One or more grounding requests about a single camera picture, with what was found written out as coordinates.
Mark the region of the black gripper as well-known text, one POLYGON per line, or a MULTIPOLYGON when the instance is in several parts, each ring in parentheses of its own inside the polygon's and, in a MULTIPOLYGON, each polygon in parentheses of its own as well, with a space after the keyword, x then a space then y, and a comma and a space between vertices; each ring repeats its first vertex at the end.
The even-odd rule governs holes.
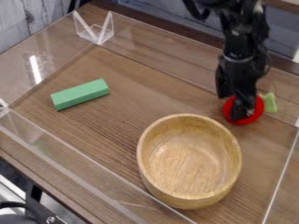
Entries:
POLYGON ((221 99, 235 95, 230 118, 234 121, 251 117, 257 106, 257 83, 265 76, 266 56, 258 55, 247 60, 231 61, 219 57, 215 73, 217 92, 221 99))

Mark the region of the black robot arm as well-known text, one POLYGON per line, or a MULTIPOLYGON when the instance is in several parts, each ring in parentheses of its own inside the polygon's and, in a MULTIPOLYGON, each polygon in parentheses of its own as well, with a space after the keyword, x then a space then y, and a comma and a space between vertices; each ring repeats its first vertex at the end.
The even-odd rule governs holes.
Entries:
POLYGON ((225 36, 215 73, 218 97, 233 100, 229 119, 237 123, 258 114, 258 80, 267 75, 270 56, 267 6, 263 0, 182 0, 193 17, 219 16, 225 36))

